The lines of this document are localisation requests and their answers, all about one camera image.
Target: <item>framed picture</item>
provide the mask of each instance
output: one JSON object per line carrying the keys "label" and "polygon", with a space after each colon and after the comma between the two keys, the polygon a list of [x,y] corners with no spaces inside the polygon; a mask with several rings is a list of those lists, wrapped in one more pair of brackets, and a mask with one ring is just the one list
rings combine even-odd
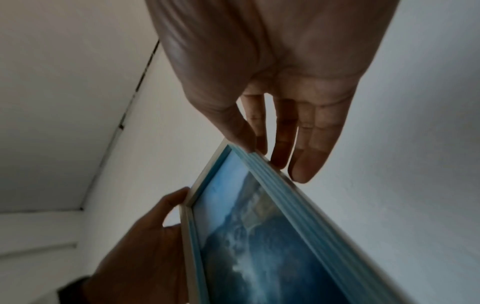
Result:
{"label": "framed picture", "polygon": [[180,218],[191,304],[411,302],[287,177],[226,140]]}

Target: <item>picture frame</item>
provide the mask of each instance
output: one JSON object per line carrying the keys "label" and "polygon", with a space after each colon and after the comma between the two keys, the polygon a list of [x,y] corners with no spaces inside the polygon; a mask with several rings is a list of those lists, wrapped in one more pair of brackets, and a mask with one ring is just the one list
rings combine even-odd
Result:
{"label": "picture frame", "polygon": [[412,301],[285,175],[259,153],[223,140],[180,206],[189,302],[210,304],[193,206],[234,153],[285,215],[351,304]]}

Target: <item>landscape picture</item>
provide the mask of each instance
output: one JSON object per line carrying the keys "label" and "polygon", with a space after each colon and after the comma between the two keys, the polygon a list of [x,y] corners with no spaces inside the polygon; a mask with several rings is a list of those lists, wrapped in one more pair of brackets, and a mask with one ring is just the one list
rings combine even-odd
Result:
{"label": "landscape picture", "polygon": [[211,304],[348,303],[234,152],[192,210]]}

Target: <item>white ceiling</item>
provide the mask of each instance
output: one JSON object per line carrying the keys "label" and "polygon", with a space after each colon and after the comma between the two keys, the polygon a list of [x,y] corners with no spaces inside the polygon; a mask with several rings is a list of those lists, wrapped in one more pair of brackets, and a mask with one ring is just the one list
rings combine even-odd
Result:
{"label": "white ceiling", "polygon": [[1,2],[0,212],[80,207],[156,41],[143,2]]}

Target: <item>hand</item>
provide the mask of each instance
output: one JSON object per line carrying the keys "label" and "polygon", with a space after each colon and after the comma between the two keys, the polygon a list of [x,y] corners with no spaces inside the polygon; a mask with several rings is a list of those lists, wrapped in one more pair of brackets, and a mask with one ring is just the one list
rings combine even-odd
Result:
{"label": "hand", "polygon": [[[398,0],[146,0],[187,99],[230,141],[308,182],[331,153]],[[247,121],[236,101],[241,95]]]}
{"label": "hand", "polygon": [[188,302],[182,232],[163,227],[189,189],[163,197],[103,259],[83,285],[91,304],[184,304]]}

